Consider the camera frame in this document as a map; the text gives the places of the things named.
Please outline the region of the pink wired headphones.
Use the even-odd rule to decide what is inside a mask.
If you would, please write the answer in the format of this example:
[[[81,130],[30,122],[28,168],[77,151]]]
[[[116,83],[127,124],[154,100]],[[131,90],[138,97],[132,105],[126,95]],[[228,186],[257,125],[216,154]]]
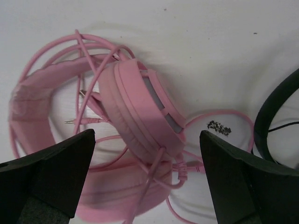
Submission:
[[[81,193],[78,216],[91,223],[134,218],[181,188],[191,171],[205,172],[200,156],[184,160],[184,131],[191,125],[175,106],[156,71],[146,68],[124,45],[76,32],[56,39],[34,54],[14,89],[9,109],[12,151],[31,154],[55,144],[48,120],[53,91],[73,77],[92,71],[93,79],[77,102],[74,133],[81,125],[108,123],[126,146],[125,158],[91,166]]]

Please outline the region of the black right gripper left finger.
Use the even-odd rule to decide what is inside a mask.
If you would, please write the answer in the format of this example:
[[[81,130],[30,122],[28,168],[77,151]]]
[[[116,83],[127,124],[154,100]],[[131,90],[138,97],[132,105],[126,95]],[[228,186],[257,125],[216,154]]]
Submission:
[[[2,224],[67,224],[95,147],[93,129],[0,165]]]

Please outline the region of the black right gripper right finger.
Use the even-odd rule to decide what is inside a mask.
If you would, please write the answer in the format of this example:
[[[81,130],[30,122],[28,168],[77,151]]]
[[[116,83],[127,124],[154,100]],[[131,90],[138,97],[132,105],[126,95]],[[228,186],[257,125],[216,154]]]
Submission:
[[[209,131],[201,154],[220,224],[297,224],[299,172],[245,152]]]

